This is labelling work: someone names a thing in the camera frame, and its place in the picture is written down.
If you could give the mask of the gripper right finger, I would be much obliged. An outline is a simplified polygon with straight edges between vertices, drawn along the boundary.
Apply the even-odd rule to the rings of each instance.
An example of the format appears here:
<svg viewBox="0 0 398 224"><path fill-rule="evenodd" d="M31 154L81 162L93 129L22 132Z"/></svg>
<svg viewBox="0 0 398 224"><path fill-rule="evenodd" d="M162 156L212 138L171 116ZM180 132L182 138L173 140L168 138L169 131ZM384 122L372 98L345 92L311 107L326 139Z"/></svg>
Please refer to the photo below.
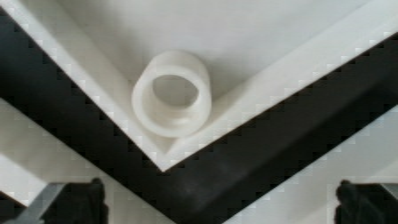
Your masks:
<svg viewBox="0 0 398 224"><path fill-rule="evenodd" d="M398 183L342 181L335 224L398 224Z"/></svg>

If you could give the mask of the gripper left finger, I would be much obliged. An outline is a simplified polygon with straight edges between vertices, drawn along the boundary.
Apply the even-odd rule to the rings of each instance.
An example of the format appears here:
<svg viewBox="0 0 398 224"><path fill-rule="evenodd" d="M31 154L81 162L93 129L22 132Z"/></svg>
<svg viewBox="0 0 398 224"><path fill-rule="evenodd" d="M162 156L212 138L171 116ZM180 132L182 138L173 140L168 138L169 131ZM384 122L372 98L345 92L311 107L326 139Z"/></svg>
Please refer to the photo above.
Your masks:
<svg viewBox="0 0 398 224"><path fill-rule="evenodd" d="M15 218L15 224L109 224L102 180L50 183Z"/></svg>

